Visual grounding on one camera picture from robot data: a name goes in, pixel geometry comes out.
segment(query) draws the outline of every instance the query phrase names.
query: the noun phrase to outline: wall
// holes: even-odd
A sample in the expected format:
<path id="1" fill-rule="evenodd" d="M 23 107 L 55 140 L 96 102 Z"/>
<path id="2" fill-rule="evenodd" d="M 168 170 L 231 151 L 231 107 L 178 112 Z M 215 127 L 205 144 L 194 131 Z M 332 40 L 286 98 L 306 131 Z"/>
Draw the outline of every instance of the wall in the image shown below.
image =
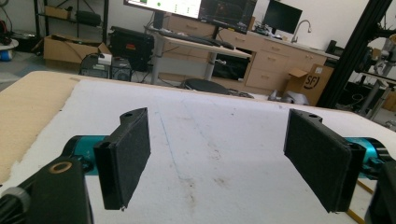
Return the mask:
<path id="1" fill-rule="evenodd" d="M 101 14 L 103 0 L 87 0 L 94 10 Z M 50 3 L 56 5 L 62 0 L 49 0 Z M 303 10 L 301 20 L 310 20 L 312 24 L 312 33 L 307 32 L 307 23 L 303 23 L 298 33 L 299 43 L 316 49 L 326 49 L 330 40 L 336 40 L 337 46 L 344 47 L 352 34 L 368 0 L 282 0 L 284 4 L 297 7 Z M 262 15 L 267 9 L 269 0 L 258 0 L 254 16 L 258 21 L 262 19 Z M 35 13 L 33 0 L 9 1 L 5 6 L 9 17 L 12 19 L 13 28 L 27 31 L 35 31 Z M 88 10 L 83 3 L 81 9 Z M 111 26 L 120 26 L 127 29 L 143 32 L 143 26 L 146 25 L 151 17 L 150 11 L 126 7 L 122 0 L 110 0 L 108 13 L 108 28 Z M 392 29 L 396 28 L 396 1 L 392 2 L 389 7 L 387 20 Z M 0 11 L 0 18 L 5 19 L 5 15 Z M 51 24 L 51 31 L 76 35 L 74 29 L 67 27 L 75 26 L 68 22 L 60 22 Z M 83 37 L 97 38 L 97 29 L 87 26 L 81 26 Z M 292 35 L 279 31 L 280 34 L 286 35 L 291 39 Z M 382 49 L 384 40 L 377 39 L 371 43 L 371 46 Z"/>

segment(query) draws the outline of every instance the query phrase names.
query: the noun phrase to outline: sink faucet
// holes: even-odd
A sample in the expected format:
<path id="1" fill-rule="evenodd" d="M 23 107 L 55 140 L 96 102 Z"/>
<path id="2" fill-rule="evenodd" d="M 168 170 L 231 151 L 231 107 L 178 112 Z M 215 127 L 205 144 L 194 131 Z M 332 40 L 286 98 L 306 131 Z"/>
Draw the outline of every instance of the sink faucet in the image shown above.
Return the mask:
<path id="1" fill-rule="evenodd" d="M 294 32 L 294 36 L 293 36 L 293 38 L 291 39 L 291 43 L 297 43 L 297 39 L 298 39 L 297 32 L 298 32 L 298 29 L 300 28 L 301 23 L 303 23 L 303 22 L 305 22 L 305 21 L 308 22 L 308 24 L 309 24 L 308 33 L 311 33 L 311 32 L 312 32 L 312 29 L 311 29 L 311 22 L 309 22 L 309 20 L 300 21 L 300 23 L 298 23 L 298 25 L 297 25 L 296 32 Z"/>

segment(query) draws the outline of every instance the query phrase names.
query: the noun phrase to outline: cardboard box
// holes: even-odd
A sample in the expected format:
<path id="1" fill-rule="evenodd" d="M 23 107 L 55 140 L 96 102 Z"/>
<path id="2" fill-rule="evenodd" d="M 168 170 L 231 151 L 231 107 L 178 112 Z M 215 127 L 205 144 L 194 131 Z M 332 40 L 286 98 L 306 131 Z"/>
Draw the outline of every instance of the cardboard box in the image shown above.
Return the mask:
<path id="1" fill-rule="evenodd" d="M 64 20 L 69 20 L 70 14 L 71 14 L 70 11 L 67 11 L 64 8 L 49 7 L 49 6 L 45 7 L 45 13 L 46 13 L 46 16 L 56 17 L 56 18 L 60 18 L 60 19 L 64 19 Z"/>
<path id="2" fill-rule="evenodd" d="M 387 109 L 389 111 L 396 112 L 396 92 L 391 91 L 388 94 L 387 100 L 382 105 L 382 108 Z"/>
<path id="3" fill-rule="evenodd" d="M 44 38 L 46 65 L 78 70 L 82 60 L 92 53 L 111 54 L 104 43 L 67 35 L 49 35 Z"/>
<path id="4" fill-rule="evenodd" d="M 310 105 L 316 105 L 332 75 L 332 70 L 333 68 L 319 64 L 312 65 L 309 73 L 292 68 L 289 71 L 291 78 L 284 92 L 294 91 L 304 94 Z"/>

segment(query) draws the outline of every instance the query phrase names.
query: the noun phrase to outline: floor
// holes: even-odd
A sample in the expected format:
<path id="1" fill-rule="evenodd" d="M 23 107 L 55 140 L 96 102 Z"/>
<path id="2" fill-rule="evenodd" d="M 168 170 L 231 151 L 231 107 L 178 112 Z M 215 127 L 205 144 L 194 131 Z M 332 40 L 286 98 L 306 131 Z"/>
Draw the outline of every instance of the floor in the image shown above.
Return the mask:
<path id="1" fill-rule="evenodd" d="M 48 68 L 45 65 L 45 60 L 42 56 L 35 56 L 32 53 L 18 52 L 15 51 L 13 58 L 10 62 L 0 62 L 0 91 L 12 85 L 19 78 L 26 76 L 33 71 L 56 71 L 63 73 L 71 73 L 77 75 L 78 72 L 63 69 Z M 132 76 L 132 82 L 138 83 L 149 83 L 150 73 L 135 72 Z M 178 88 L 179 82 L 168 81 L 159 79 L 158 85 Z M 266 100 L 267 96 L 251 94 L 255 99 Z M 396 130 L 395 125 L 390 124 L 390 120 L 396 120 L 395 112 L 391 112 L 385 109 L 380 109 L 378 114 L 374 117 L 374 122 L 384 126 L 389 126 L 393 131 Z"/>

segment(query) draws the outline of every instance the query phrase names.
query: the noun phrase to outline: monitor screen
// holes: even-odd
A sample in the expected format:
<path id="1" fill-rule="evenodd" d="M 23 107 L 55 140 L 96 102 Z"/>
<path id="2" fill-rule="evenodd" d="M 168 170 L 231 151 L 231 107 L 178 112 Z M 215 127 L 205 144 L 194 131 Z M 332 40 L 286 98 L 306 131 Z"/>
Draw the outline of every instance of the monitor screen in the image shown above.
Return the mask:
<path id="1" fill-rule="evenodd" d="M 262 24 L 273 28 L 272 33 L 281 30 L 289 34 L 294 34 L 297 23 L 303 12 L 295 7 L 271 0 L 265 13 Z"/>
<path id="2" fill-rule="evenodd" d="M 154 11 L 198 19 L 201 1 L 199 0 L 124 0 L 124 5 L 142 7 Z"/>
<path id="3" fill-rule="evenodd" d="M 257 0 L 202 0 L 198 19 L 245 34 Z"/>

